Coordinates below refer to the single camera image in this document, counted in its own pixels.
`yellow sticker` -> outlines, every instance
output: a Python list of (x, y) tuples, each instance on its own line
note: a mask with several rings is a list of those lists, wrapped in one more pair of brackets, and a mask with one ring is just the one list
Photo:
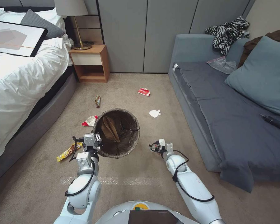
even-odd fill
[(140, 208), (140, 210), (142, 210), (142, 209), (149, 209), (149, 208), (147, 207), (147, 205), (142, 204), (142, 203), (139, 203), (139, 204), (136, 204), (136, 205), (134, 206), (133, 210), (139, 210), (139, 208)]

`framed picture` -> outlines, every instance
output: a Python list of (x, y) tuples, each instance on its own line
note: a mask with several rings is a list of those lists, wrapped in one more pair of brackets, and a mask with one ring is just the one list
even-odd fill
[(34, 57), (48, 30), (0, 21), (0, 53)]

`beige carpet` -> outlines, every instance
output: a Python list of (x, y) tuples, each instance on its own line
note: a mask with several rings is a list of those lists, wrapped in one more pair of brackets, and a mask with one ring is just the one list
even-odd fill
[[(138, 94), (141, 87), (151, 96)], [(96, 95), (102, 97), (99, 109)], [(189, 157), (188, 165), (215, 195), (226, 223), (280, 223), (280, 183), (256, 183), (249, 194), (206, 171), (167, 75), (112, 74), (107, 84), (78, 84), (55, 124), (0, 179), (0, 224), (54, 222), (66, 199), (64, 181), (77, 173), (75, 161), (58, 163), (56, 156), (73, 143), (72, 135), (82, 137), (92, 130), (81, 126), (87, 117), (111, 108), (125, 108), (137, 117), (140, 140), (126, 157), (100, 158), (104, 184), (93, 222), (110, 207), (130, 200), (156, 202), (191, 217), (164, 161), (148, 150), (149, 143), (164, 138)], [(153, 109), (162, 115), (148, 115)], [(109, 179), (115, 184), (108, 184)]]

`zebra print clothing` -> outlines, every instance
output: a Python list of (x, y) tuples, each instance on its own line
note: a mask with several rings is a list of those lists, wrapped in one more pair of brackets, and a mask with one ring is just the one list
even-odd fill
[(206, 34), (214, 35), (212, 46), (215, 50), (219, 50), (221, 54), (227, 55), (231, 45), (240, 38), (249, 38), (249, 32), (246, 30), (249, 23), (238, 17), (232, 22), (223, 23), (219, 26), (212, 26), (205, 30)]

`gray pillow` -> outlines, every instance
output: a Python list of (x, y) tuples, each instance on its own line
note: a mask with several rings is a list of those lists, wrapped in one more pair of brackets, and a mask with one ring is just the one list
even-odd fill
[(29, 9), (25, 14), (25, 16), (23, 17), (21, 24), (27, 26), (38, 26), (38, 27), (47, 28), (48, 33), (45, 39), (61, 37), (65, 33), (65, 31), (55, 26), (53, 23), (50, 23), (49, 21), (43, 19), (35, 12), (33, 12), (31, 9)]
[(280, 115), (280, 43), (262, 37), (244, 65), (231, 73), (225, 83)]

